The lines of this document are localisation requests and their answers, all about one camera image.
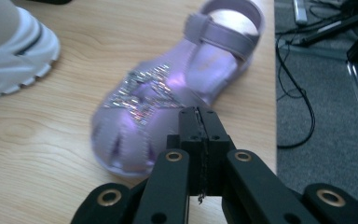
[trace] table surface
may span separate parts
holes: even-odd
[[[237,148],[276,171],[273,1],[257,0],[266,30],[249,69],[213,104]],[[102,184],[142,179],[111,175],[94,160],[90,117],[138,62],[180,38],[203,1],[73,0],[53,6],[16,0],[53,30],[60,59],[33,86],[0,97],[0,223],[69,223]],[[224,223],[220,198],[191,197],[189,223]]]

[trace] sneaker sole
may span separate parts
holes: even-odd
[[[60,41],[28,11],[19,8],[20,25],[0,46],[0,96],[19,91],[45,76],[60,55]]]

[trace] glitter decoration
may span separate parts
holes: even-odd
[[[174,99],[172,91],[165,84],[170,67],[166,64],[155,67],[149,71],[131,71],[124,79],[117,93],[113,94],[104,107],[126,108],[131,119],[143,129],[155,112],[155,108],[181,108],[184,107]],[[142,85],[149,85],[155,92],[154,96],[138,97],[134,93]]]

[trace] velcro strap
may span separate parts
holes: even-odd
[[[242,35],[213,22],[210,16],[203,14],[189,16],[185,28],[185,38],[195,44],[204,42],[214,45],[243,60],[252,54],[258,40],[258,36]]]
[[[200,14],[208,15],[218,9],[239,12],[254,24],[259,34],[263,33],[264,16],[254,2],[247,0],[209,0],[200,10]]]

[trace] black cable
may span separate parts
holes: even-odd
[[[318,5],[321,5],[321,6],[324,6],[324,7],[330,7],[330,8],[333,8],[333,9],[337,9],[337,10],[340,10],[340,8],[332,3],[329,3],[329,2],[324,2],[324,1],[321,1],[321,0],[311,0],[310,2],[312,3],[316,3]]]
[[[280,51],[279,51],[279,41],[281,40],[281,35],[279,35],[279,37],[277,38],[277,41],[276,41],[276,44],[275,44],[275,52],[277,54],[277,57],[278,57],[278,61],[280,62],[281,64],[281,67],[282,69],[285,71],[285,73],[287,74],[287,76],[290,78],[290,80],[292,81],[292,83],[295,85],[296,89],[300,92],[301,94],[301,97],[304,99],[306,105],[307,105],[307,108],[310,112],[310,130],[309,130],[309,133],[307,134],[307,136],[297,142],[297,143],[294,143],[292,145],[277,145],[277,147],[279,149],[290,149],[290,148],[294,148],[294,147],[299,147],[303,144],[305,144],[306,142],[308,142],[308,140],[310,140],[310,138],[312,137],[312,134],[313,134],[313,131],[315,130],[315,115],[314,115],[314,112],[313,112],[313,109],[312,109],[312,106],[310,104],[310,100],[308,99],[308,96],[307,94],[305,93],[305,91],[303,91],[303,89],[298,85],[298,83],[296,82],[296,80],[294,79],[292,73],[289,71],[289,69],[287,68],[281,54],[280,54]]]
[[[309,24],[307,26],[297,27],[297,28],[290,29],[290,30],[287,30],[287,31],[275,33],[275,35],[278,36],[277,41],[276,41],[276,45],[275,45],[275,51],[276,51],[276,54],[277,54],[278,61],[280,63],[280,68],[278,70],[278,79],[279,79],[280,85],[281,85],[281,87],[283,89],[283,92],[284,92],[284,95],[280,96],[277,99],[277,101],[281,100],[285,96],[289,96],[291,98],[303,98],[304,102],[306,103],[307,108],[308,108],[308,110],[310,112],[310,130],[309,130],[307,136],[303,140],[301,140],[301,141],[299,141],[297,143],[294,143],[292,145],[277,145],[277,147],[279,149],[290,149],[290,148],[299,147],[299,146],[305,144],[306,142],[308,142],[310,140],[310,138],[313,135],[314,129],[315,129],[315,115],[314,115],[312,106],[310,104],[310,100],[308,99],[307,93],[306,93],[306,91],[304,89],[302,89],[297,84],[297,82],[294,79],[292,73],[289,71],[289,69],[287,68],[287,66],[285,64],[285,61],[286,61],[286,59],[287,59],[287,57],[289,55],[289,52],[290,52],[291,43],[293,42],[295,36],[298,35],[298,34],[303,34],[303,33],[308,33],[308,32],[319,30],[319,29],[325,27],[325,25],[331,24],[332,21],[344,20],[344,19],[348,18],[349,16],[350,15],[348,15],[348,14],[338,13],[336,15],[333,15],[333,16],[330,16],[330,17],[327,17],[327,18],[321,18],[319,21],[311,23],[311,24]],[[280,54],[279,42],[280,42],[282,36],[284,36],[284,35],[294,35],[294,36],[292,36],[292,40],[286,40],[286,44],[288,46],[288,52],[287,52],[287,54],[285,55],[285,57],[283,59],[281,54]],[[294,90],[297,90],[300,93],[300,96],[294,96],[294,95],[290,94],[290,91],[293,91],[293,90],[287,91],[284,88],[284,86],[282,84],[282,81],[281,81],[281,70],[282,69],[285,71],[286,75],[290,78],[292,83],[295,85]]]
[[[287,46],[287,52],[286,52],[286,55],[284,56],[284,59],[283,59],[283,62],[284,63],[286,63],[286,60],[287,60],[287,58],[288,58],[288,56],[289,56],[289,54],[290,54],[290,45],[288,45]],[[300,96],[295,96],[295,95],[292,95],[292,94],[290,94],[290,91],[287,91],[286,90],[286,88],[283,86],[283,83],[282,83],[282,79],[281,79],[281,73],[282,73],[282,65],[280,65],[279,66],[279,68],[278,68],[278,81],[279,81],[279,84],[280,84],[280,86],[281,86],[281,89],[283,90],[283,92],[284,92],[284,95],[286,95],[286,96],[289,96],[290,98],[294,98],[294,99],[297,99],[297,98],[301,98],[302,96],[300,95]]]
[[[313,9],[319,7],[319,6],[310,6],[309,8],[309,12],[312,16],[314,16],[315,18],[321,19],[321,20],[329,20],[330,17],[324,17],[321,15],[318,15],[318,13],[316,13]]]

